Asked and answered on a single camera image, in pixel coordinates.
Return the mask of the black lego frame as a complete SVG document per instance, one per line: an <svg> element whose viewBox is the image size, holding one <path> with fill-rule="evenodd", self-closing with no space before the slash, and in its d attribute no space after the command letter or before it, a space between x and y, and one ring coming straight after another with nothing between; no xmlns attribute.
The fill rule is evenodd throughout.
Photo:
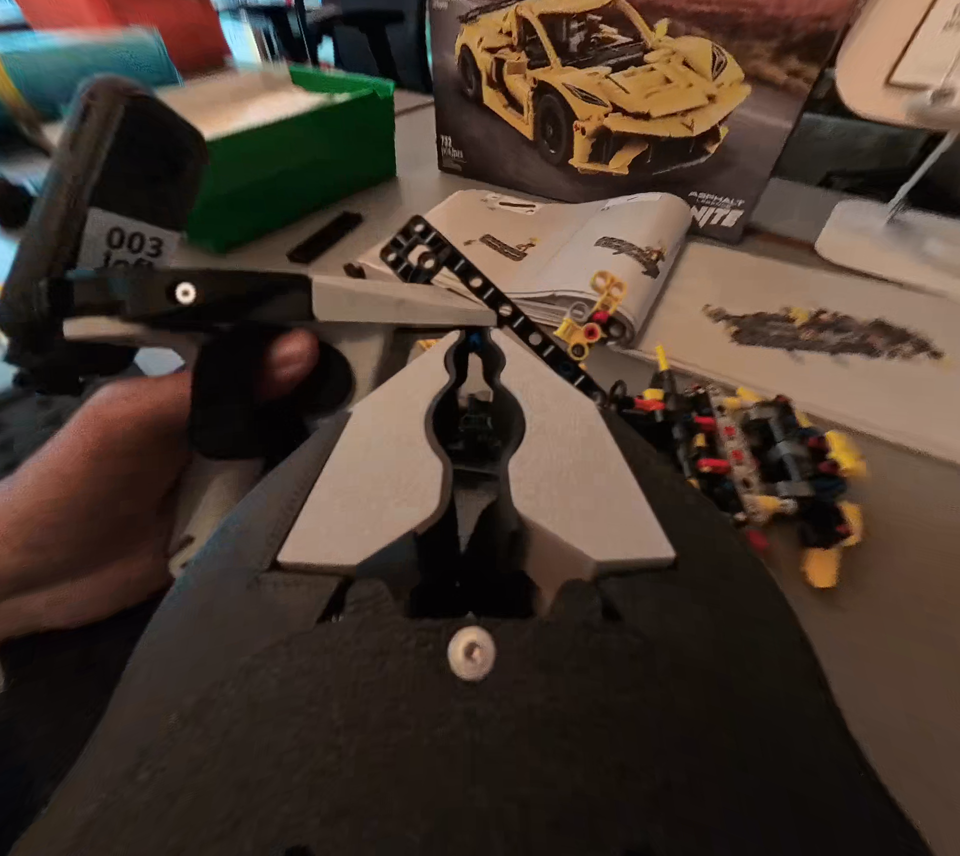
<svg viewBox="0 0 960 856"><path fill-rule="evenodd" d="M493 312L495 327L514 334L549 370L594 405L602 408L608 404L606 390L426 218L411 217L381 245L378 258L405 283L429 285L442 271L452 274L474 299Z"/></svg>

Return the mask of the small yellow lego assembly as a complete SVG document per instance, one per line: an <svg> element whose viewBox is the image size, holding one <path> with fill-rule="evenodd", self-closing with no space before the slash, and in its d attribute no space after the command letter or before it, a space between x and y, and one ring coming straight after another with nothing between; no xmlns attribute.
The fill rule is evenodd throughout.
<svg viewBox="0 0 960 856"><path fill-rule="evenodd" d="M621 311L627 284L608 270L599 270L590 279L590 289L591 295L573 303L553 333L581 367L594 346L621 344L633 332Z"/></svg>

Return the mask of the wooden white document stand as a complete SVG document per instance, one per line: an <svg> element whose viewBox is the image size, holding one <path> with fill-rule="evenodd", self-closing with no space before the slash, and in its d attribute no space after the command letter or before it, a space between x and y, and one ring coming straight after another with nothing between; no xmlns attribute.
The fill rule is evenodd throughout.
<svg viewBox="0 0 960 856"><path fill-rule="evenodd" d="M910 190L958 148L959 76L941 88L910 90L888 78L932 0L867 0L839 49L838 94L856 116L889 126L942 132L927 159L888 203L838 203L815 242L838 266L958 301L958 218L911 207Z"/></svg>

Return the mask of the black lego beam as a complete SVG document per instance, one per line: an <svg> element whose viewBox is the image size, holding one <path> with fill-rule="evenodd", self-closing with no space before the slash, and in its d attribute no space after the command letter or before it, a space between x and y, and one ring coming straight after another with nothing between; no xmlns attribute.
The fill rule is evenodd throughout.
<svg viewBox="0 0 960 856"><path fill-rule="evenodd" d="M299 241L287 253L286 260L296 266L308 266L334 249L364 222L363 214L342 211L308 237Z"/></svg>

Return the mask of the white paper sheet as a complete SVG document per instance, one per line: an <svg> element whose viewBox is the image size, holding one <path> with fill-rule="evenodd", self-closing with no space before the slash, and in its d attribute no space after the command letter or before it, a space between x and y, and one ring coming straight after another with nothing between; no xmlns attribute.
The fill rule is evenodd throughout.
<svg viewBox="0 0 960 856"><path fill-rule="evenodd" d="M309 92L270 72L221 73L164 87L155 94L208 142L339 106L350 98Z"/></svg>

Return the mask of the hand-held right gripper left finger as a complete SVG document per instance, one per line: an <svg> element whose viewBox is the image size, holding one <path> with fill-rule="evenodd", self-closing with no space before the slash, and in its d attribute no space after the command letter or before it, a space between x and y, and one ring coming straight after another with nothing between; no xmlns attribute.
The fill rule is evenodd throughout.
<svg viewBox="0 0 960 856"><path fill-rule="evenodd" d="M280 570L377 579L414 613L456 600L453 470L435 417L466 335L441 337L350 408L278 551Z"/></svg>

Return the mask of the green plastic bin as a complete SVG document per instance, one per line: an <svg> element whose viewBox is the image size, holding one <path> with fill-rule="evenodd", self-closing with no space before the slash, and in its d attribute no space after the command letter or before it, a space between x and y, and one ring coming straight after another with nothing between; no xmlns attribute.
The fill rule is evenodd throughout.
<svg viewBox="0 0 960 856"><path fill-rule="evenodd" d="M271 73L309 92L348 94L345 103L207 141L208 165L185 240L225 254L397 174L395 83L309 66L262 66L221 74Z"/></svg>

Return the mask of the teal rolled mat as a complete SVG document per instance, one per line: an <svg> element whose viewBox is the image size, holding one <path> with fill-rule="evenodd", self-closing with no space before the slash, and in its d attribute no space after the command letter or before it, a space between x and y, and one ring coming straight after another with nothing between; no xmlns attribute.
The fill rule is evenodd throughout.
<svg viewBox="0 0 960 856"><path fill-rule="evenodd" d="M77 88L102 74L154 89L183 83L161 35L150 28L3 32L2 130L24 110L42 121L61 118Z"/></svg>

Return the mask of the partly built lego chassis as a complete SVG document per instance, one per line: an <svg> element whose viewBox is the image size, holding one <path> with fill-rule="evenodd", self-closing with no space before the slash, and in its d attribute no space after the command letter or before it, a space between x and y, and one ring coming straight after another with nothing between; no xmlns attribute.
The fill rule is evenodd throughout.
<svg viewBox="0 0 960 856"><path fill-rule="evenodd" d="M681 385L663 347L642 391L619 380L608 405L714 504L756 552L766 529L792 523L804 581L817 590L839 583L846 550L866 532L850 487L867 479L858 446L839 430L821 430L785 395L740 386Z"/></svg>

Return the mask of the printed instruction sheet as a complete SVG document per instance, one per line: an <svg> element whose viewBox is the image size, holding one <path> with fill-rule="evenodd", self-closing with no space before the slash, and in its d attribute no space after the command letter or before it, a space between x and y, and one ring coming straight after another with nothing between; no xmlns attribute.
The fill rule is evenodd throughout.
<svg viewBox="0 0 960 856"><path fill-rule="evenodd" d="M910 90L933 90L958 75L959 0L932 0L896 60L887 82Z"/></svg>

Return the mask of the open instruction booklet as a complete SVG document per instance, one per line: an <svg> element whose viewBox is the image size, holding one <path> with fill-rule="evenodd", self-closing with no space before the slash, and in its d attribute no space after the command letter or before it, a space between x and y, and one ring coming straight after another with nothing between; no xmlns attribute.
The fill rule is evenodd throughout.
<svg viewBox="0 0 960 856"><path fill-rule="evenodd" d="M548 329L607 271L626 285L626 334L608 347L662 346L677 370L958 464L954 302L689 240L690 209L665 193L570 205L461 190L425 220Z"/></svg>

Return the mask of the person's left hand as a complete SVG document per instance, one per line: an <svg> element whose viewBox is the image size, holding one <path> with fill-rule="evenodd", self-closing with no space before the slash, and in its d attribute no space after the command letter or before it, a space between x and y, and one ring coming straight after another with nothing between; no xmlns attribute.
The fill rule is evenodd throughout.
<svg viewBox="0 0 960 856"><path fill-rule="evenodd" d="M193 373L112 382L2 479L1 640L69 631L171 585Z"/></svg>

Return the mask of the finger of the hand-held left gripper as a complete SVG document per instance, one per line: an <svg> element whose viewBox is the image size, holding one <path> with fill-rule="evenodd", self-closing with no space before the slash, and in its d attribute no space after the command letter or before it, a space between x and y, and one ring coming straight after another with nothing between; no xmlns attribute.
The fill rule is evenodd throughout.
<svg viewBox="0 0 960 856"><path fill-rule="evenodd" d="M310 278L319 323L370 324L411 329L494 327L496 313L472 298L431 284L347 276Z"/></svg>

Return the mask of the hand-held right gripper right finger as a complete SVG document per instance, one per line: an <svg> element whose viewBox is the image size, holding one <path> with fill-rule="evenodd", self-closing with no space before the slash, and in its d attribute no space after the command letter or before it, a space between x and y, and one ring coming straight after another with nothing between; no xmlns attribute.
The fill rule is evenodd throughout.
<svg viewBox="0 0 960 856"><path fill-rule="evenodd" d="M569 583L664 569L676 550L604 411L514 338L491 331L495 495L480 513L482 586L546 615Z"/></svg>

